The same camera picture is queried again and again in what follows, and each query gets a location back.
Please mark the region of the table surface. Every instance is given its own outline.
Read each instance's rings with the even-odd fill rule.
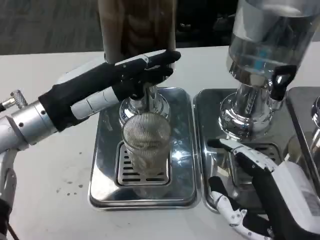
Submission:
[[[236,88],[227,72],[228,47],[184,48],[161,87],[180,87],[193,98],[203,89]],[[311,44],[291,87],[320,86],[320,42]],[[0,98],[20,89],[30,103],[64,73],[102,52],[0,56]],[[192,209],[97,211],[88,203],[98,114],[19,152],[10,223],[22,240],[243,239],[203,201]]]

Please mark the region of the gray carpet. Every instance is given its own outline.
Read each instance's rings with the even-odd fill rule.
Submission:
[[[0,0],[0,55],[103,49],[97,0]]]

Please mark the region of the robotic hand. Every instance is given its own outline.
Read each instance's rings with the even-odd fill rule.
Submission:
[[[17,178],[13,164],[25,150],[55,132],[76,126],[108,107],[132,97],[141,89],[163,82],[173,73],[168,65],[181,57],[178,51],[146,53],[108,64],[104,59],[77,68],[59,84],[27,104],[20,91],[0,103],[0,112],[17,105],[19,110],[0,118],[0,240],[6,239]]]
[[[209,140],[208,146],[234,154],[268,216],[249,212],[228,196],[218,176],[209,179],[217,210],[239,234],[254,240],[319,240],[320,202],[305,173],[289,161],[276,165],[268,156],[234,140]]]

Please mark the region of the drip tray grate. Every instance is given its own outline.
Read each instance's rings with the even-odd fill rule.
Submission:
[[[267,155],[269,158],[271,158],[277,165],[280,165],[282,162],[279,149],[277,145],[273,143],[253,143],[248,142],[244,143],[244,145],[255,149],[265,155]],[[238,165],[238,163],[235,160],[235,157],[233,154],[229,154],[230,158],[230,164],[231,164],[231,173],[233,178],[233,183],[235,186],[240,187],[244,185],[251,185],[252,177],[246,174],[241,167]]]
[[[134,170],[127,148],[123,143],[120,144],[118,156],[117,181],[122,186],[165,185],[170,180],[169,157],[165,172],[159,172],[154,177],[145,177]]]

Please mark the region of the clear glass cup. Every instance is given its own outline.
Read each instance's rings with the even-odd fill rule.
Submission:
[[[171,149],[171,126],[166,118],[152,112],[137,114],[123,125],[122,138],[133,169],[140,175],[166,172]]]

